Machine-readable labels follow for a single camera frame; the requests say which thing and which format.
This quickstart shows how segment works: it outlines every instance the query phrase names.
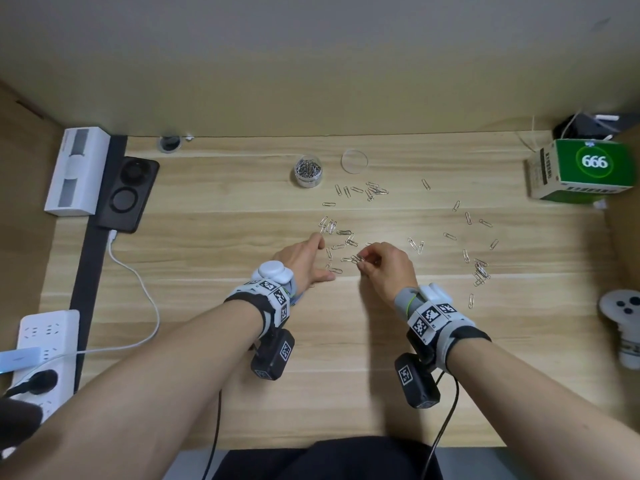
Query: container of paper clips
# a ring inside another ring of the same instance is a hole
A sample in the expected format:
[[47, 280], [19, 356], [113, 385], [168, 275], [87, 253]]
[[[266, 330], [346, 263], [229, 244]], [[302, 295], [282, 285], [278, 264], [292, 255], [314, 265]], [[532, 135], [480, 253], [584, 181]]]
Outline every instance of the container of paper clips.
[[320, 159], [313, 155], [302, 155], [293, 167], [293, 173], [301, 187], [312, 189], [322, 180]]

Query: wrist tracking device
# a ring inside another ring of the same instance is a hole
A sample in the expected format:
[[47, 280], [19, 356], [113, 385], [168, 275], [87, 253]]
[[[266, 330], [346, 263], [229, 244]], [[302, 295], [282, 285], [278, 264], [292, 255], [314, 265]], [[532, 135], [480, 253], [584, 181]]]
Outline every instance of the wrist tracking device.
[[427, 409], [440, 402], [440, 391], [431, 376], [447, 370], [449, 351], [462, 339], [489, 336], [457, 311], [452, 298], [436, 283], [404, 288], [395, 299], [396, 312], [409, 325], [406, 338], [415, 354], [404, 353], [394, 363], [404, 397], [412, 408]]
[[267, 261], [253, 272], [251, 281], [238, 286], [225, 300], [247, 301], [262, 315], [260, 345], [252, 346], [255, 355], [251, 361], [251, 370], [262, 379], [281, 377], [296, 343], [283, 325], [291, 307], [302, 297], [302, 293], [296, 295], [297, 291], [293, 271], [280, 261]]

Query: green box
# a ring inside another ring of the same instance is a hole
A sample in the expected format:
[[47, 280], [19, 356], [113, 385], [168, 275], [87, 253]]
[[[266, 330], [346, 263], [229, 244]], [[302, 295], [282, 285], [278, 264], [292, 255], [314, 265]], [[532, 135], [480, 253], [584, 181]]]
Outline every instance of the green box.
[[590, 203], [636, 183], [628, 147], [613, 141], [556, 139], [527, 164], [531, 197], [542, 200]]

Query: beige wall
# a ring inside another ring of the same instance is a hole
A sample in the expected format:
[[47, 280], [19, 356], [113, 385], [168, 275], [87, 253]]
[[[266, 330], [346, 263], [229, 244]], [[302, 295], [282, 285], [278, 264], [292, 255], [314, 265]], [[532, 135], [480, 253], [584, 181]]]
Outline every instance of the beige wall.
[[[640, 170], [640, 125], [620, 134], [616, 141], [628, 144]], [[640, 290], [640, 181], [636, 187], [607, 198], [607, 220], [625, 286]]]
[[0, 350], [15, 347], [20, 319], [38, 313], [56, 223], [43, 208], [62, 128], [18, 101], [0, 83]]
[[640, 102], [640, 0], [2, 0], [0, 77], [153, 136], [539, 128]]

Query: electrical socket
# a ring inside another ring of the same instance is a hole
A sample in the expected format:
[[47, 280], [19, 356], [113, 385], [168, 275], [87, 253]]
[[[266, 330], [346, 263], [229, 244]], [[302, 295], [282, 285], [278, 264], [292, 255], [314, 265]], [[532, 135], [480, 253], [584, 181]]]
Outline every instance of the electrical socket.
[[[61, 310], [59, 312], [27, 315], [20, 320], [17, 349], [40, 347], [42, 360], [77, 351], [78, 327], [80, 313], [77, 310]], [[36, 404], [42, 408], [42, 421], [45, 421], [62, 404], [74, 395], [76, 379], [76, 355], [68, 355], [52, 360], [37, 370], [33, 367], [21, 369], [13, 373], [12, 387], [25, 378], [39, 371], [53, 369], [58, 373], [58, 384], [49, 392], [39, 395], [30, 393], [18, 394], [12, 399]]]

